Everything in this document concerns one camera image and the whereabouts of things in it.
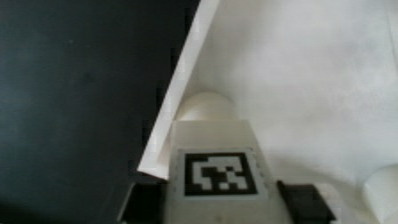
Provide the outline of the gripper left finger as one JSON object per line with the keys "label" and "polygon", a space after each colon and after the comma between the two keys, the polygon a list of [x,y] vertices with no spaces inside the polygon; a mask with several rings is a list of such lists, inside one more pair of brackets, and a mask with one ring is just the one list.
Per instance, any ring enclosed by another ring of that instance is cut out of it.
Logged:
{"label": "gripper left finger", "polygon": [[163,182],[135,182],[129,188],[119,224],[163,224]]}

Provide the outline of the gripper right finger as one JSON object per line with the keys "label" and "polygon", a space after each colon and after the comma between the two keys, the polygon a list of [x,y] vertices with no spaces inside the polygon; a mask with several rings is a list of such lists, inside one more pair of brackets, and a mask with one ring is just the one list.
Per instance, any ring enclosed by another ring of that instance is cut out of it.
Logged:
{"label": "gripper right finger", "polygon": [[355,224],[350,209],[330,184],[275,183],[291,224]]}

